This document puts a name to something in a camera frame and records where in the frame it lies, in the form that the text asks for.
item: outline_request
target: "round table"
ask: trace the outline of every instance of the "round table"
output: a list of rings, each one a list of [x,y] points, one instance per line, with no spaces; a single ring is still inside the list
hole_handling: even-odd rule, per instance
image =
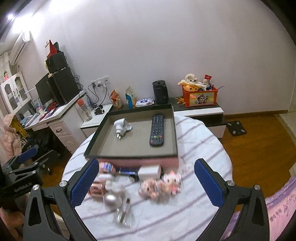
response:
[[[182,175],[181,192],[171,196],[166,203],[156,203],[138,195],[140,183],[128,177],[117,176],[116,181],[125,186],[131,197],[134,221],[131,228],[113,222],[114,213],[103,205],[101,199],[86,195],[75,209],[97,240],[196,240],[214,217],[214,207],[194,174],[194,162],[203,158],[219,172],[224,180],[232,180],[232,164],[219,140],[203,122],[175,115],[179,170]],[[65,167],[62,180],[79,171],[86,159],[84,152],[93,135],[75,151]]]

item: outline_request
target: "red packet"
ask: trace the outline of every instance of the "red packet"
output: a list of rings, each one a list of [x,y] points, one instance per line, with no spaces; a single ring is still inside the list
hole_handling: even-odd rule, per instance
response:
[[[212,77],[210,75],[207,75],[207,74],[205,75],[205,80],[211,80],[211,78]]]

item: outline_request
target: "computer monitor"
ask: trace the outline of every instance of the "computer monitor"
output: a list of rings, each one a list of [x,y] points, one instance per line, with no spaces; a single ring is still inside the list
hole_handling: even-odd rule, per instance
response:
[[[39,82],[36,84],[36,90],[38,92],[40,101],[42,104],[45,104],[46,102],[50,101],[54,98],[51,88],[49,87],[47,81],[48,81],[48,75],[47,73]]]

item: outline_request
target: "tv remote control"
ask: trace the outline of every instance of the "tv remote control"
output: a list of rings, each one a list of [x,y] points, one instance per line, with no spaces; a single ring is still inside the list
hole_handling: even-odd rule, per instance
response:
[[[154,115],[152,117],[152,127],[150,134],[150,146],[163,145],[163,123],[164,117],[162,114]]]

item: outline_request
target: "orange storage box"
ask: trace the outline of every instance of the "orange storage box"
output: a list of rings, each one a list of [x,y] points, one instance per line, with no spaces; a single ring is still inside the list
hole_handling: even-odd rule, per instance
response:
[[[200,105],[216,105],[216,99],[217,99],[217,93],[218,90],[213,86],[212,90],[210,91],[192,91],[188,92],[184,90],[182,86],[183,91],[183,98],[186,107],[192,107],[192,106],[200,106]]]

